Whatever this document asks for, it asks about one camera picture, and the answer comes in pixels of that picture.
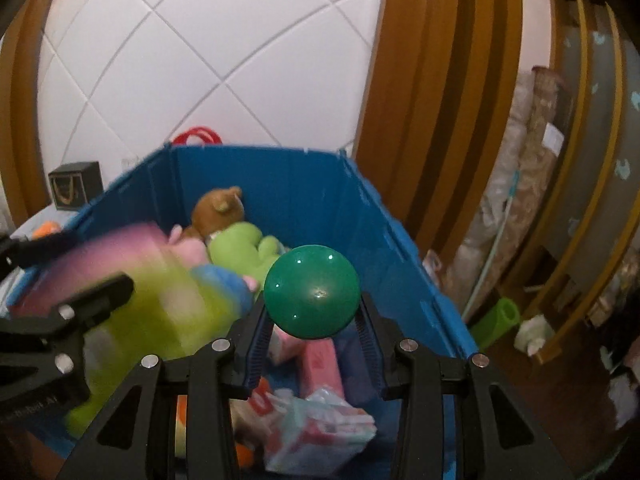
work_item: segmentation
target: blue storage box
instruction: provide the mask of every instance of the blue storage box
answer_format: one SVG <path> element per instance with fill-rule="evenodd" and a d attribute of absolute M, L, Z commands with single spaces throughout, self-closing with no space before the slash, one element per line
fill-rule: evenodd
<path fill-rule="evenodd" d="M 191 210 L 201 195 L 230 186 L 242 188 L 246 219 L 265 234 L 275 235 L 289 247 L 322 244 L 344 254 L 380 314 L 394 318 L 405 336 L 440 355 L 466 358 L 477 350 L 454 305 L 424 272 L 411 238 L 344 154 L 167 145 L 120 177 L 67 227 L 84 240 L 142 221 L 155 221 L 168 233 L 174 224 L 190 223 Z M 19 301 L 38 272 L 28 271 L 10 303 Z M 379 429 L 340 478 L 386 479 L 398 430 L 399 401 L 383 402 L 372 394 L 367 377 L 362 376 L 364 358 L 353 327 L 336 336 L 335 343 L 347 400 L 373 415 Z M 268 376 L 276 387 L 291 386 L 283 384 L 286 376 L 278 370 L 268 370 Z M 455 429 L 450 399 L 445 399 L 445 417 L 445 478 L 453 479 Z M 59 420 L 38 420 L 30 429 L 63 456 L 74 445 Z"/>

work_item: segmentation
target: orange plush toy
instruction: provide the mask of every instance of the orange plush toy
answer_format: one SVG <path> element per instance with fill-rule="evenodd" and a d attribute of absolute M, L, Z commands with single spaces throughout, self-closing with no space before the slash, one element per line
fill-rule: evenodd
<path fill-rule="evenodd" d="M 49 220 L 38 227 L 31 235 L 31 238 L 35 240 L 37 238 L 42 238 L 43 236 L 51 235 L 53 233 L 59 233 L 60 231 L 62 231 L 62 227 L 60 227 L 60 224 L 58 222 Z"/>
<path fill-rule="evenodd" d="M 184 230 L 182 236 L 206 240 L 209 235 L 241 222 L 244 220 L 241 198 L 242 190 L 238 186 L 209 191 L 193 208 L 191 225 Z"/>

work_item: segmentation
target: brown teddy bear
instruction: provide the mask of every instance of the brown teddy bear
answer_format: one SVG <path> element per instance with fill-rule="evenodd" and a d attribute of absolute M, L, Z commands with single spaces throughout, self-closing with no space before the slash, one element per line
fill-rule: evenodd
<path fill-rule="evenodd" d="M 206 240 L 209 235 L 244 220 L 242 190 L 238 186 L 229 189 L 212 189 L 204 194 L 191 213 L 191 225 L 182 237 Z"/>

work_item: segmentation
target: bolt head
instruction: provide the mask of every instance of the bolt head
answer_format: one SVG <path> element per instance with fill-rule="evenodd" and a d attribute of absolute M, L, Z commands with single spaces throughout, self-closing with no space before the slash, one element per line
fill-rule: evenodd
<path fill-rule="evenodd" d="M 489 365 L 489 358 L 484 354 L 475 354 L 471 358 L 471 362 L 475 364 L 478 368 L 487 368 Z"/>
<path fill-rule="evenodd" d="M 418 349 L 418 343 L 414 339 L 402 339 L 400 348 L 405 352 L 415 352 Z"/>
<path fill-rule="evenodd" d="M 211 348 L 216 352 L 224 352 L 225 350 L 228 350 L 230 346 L 231 343 L 227 339 L 216 339 L 211 343 Z"/>
<path fill-rule="evenodd" d="M 143 367 L 145 368 L 153 368 L 159 362 L 160 362 L 160 359 L 158 358 L 157 355 L 149 354 L 149 355 L 145 355 L 142 358 L 142 361 L 140 361 L 140 364 L 143 365 Z"/>
<path fill-rule="evenodd" d="M 73 310 L 73 308 L 68 304 L 60 305 L 60 307 L 58 308 L 58 312 L 60 313 L 62 319 L 66 319 L 67 321 L 73 319 L 76 315 L 76 311 Z"/>
<path fill-rule="evenodd" d="M 70 374 L 74 370 L 74 362 L 67 354 L 56 355 L 54 362 L 61 374 Z"/>

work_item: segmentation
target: black box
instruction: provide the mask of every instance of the black box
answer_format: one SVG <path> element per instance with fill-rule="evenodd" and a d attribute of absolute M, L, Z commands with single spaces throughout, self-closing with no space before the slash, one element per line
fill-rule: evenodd
<path fill-rule="evenodd" d="M 56 209 L 77 211 L 100 195 L 102 178 L 97 162 L 63 164 L 49 173 Z"/>

